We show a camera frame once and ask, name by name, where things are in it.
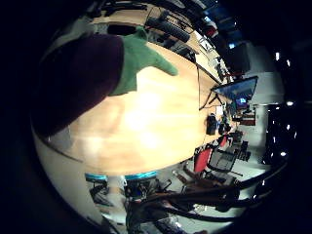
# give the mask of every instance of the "conference table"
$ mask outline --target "conference table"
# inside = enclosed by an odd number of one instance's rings
[[[147,4],[147,10],[121,10],[113,13],[109,17],[105,17],[105,11],[102,11],[102,17],[94,18],[92,21],[92,24],[97,23],[105,23],[108,25],[127,25],[127,26],[138,26],[138,25],[145,25],[145,22],[148,17],[158,18],[161,14],[161,11],[164,11],[163,8],[155,7],[151,4]],[[186,21],[188,24],[190,24],[190,21],[188,19],[181,19],[183,21]],[[187,42],[181,42],[185,47],[193,51],[195,54],[200,53],[200,46],[196,37],[195,32],[192,28],[186,28],[186,31],[191,32],[190,38]],[[176,38],[173,36],[170,37],[171,39],[177,41]]]
[[[120,176],[163,169],[219,138],[205,134],[205,120],[215,113],[217,100],[199,111],[216,82],[205,72],[198,74],[186,58],[147,46],[169,60],[178,75],[146,67],[137,74],[136,92],[107,97],[69,126],[73,143],[65,153],[82,160],[86,173]]]

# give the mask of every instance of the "black cable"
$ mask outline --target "black cable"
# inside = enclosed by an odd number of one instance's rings
[[[229,222],[229,221],[233,221],[239,218],[239,216],[236,217],[213,217],[213,216],[204,216],[204,215],[200,215],[200,214],[190,214],[187,212],[181,212],[178,211],[176,209],[171,209],[171,208],[165,208],[165,207],[161,207],[161,206],[151,206],[151,209],[154,210],[159,210],[159,211],[163,211],[163,212],[167,212],[170,214],[174,214],[174,215],[180,215],[180,216],[185,216],[188,218],[192,218],[192,219],[197,219],[197,220],[202,220],[202,221],[210,221],[210,222]]]
[[[151,12],[153,11],[153,9],[154,9],[154,6],[149,10],[149,12],[148,12],[148,14],[147,14],[147,17],[146,17],[146,19],[145,19],[145,23],[144,23],[144,25],[143,25],[143,28],[144,28],[144,29],[146,29],[145,27],[146,27],[147,20],[148,20],[148,18],[149,18],[149,16],[150,16]]]
[[[199,68],[198,65],[196,63],[196,59],[195,59],[195,64],[196,64],[196,69],[197,69],[197,82],[198,82],[198,109],[201,110],[201,83],[199,81]]]
[[[208,94],[208,96],[207,96],[207,98],[206,98],[206,100],[205,100],[205,103],[199,108],[199,110],[202,110],[203,108],[205,108],[205,106],[206,106],[206,104],[207,104],[207,102],[208,102],[208,100],[211,98],[211,96],[212,96],[212,91]]]
[[[196,203],[199,205],[205,205],[210,207],[223,206],[231,208],[245,208],[250,207],[255,204],[262,202],[264,198],[254,198],[245,200],[235,200],[235,199],[220,199],[220,198],[180,198],[181,202]]]
[[[237,189],[245,189],[248,188],[255,183],[260,182],[261,180],[268,179],[276,174],[278,174],[285,166],[287,165],[287,161],[284,163],[281,163],[278,165],[276,168],[271,169],[270,171],[262,174],[255,176],[253,178],[250,178],[248,180],[245,180],[239,184],[232,184],[232,185],[227,185],[227,186],[222,186],[222,187],[217,187],[217,188],[212,188],[210,190],[204,190],[204,191],[199,191],[199,192],[187,192],[183,194],[169,194],[169,195],[161,195],[157,196],[154,198],[146,199],[144,202],[141,203],[140,209],[135,210],[128,218],[128,225],[131,224],[131,220],[133,219],[133,216],[140,211],[141,209],[144,209],[146,206],[150,206],[150,203],[155,202],[155,201],[161,201],[161,200],[170,200],[170,199],[180,199],[180,198],[198,198],[198,197],[206,197],[211,195],[211,194],[216,194],[216,193],[221,193],[224,194],[228,191],[231,190],[237,190]]]

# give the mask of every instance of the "red chair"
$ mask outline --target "red chair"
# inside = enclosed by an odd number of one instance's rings
[[[207,164],[208,164],[208,162],[212,156],[212,153],[213,153],[213,149],[207,148],[195,156],[195,158],[194,158],[194,173],[200,173],[206,168],[206,166],[207,166]]]

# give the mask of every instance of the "monitor screen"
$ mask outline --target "monitor screen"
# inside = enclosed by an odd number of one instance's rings
[[[247,100],[243,97],[235,100],[237,109],[246,109],[248,107]]]
[[[240,98],[251,99],[254,94],[256,82],[257,76],[253,76],[251,78],[214,87],[212,91],[232,100]]]

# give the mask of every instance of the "teal object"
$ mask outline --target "teal object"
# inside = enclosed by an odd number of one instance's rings
[[[157,67],[170,75],[177,75],[177,69],[161,55],[146,46],[147,34],[138,26],[136,33],[122,37],[124,42],[124,63],[119,84],[110,96],[126,94],[137,90],[137,73],[146,66]]]
[[[144,178],[152,178],[157,175],[157,172],[148,172],[142,174],[134,174],[134,175],[125,175],[126,180],[135,180],[135,179],[144,179]],[[96,175],[96,174],[85,174],[86,178],[94,179],[94,180],[107,180],[106,175]]]

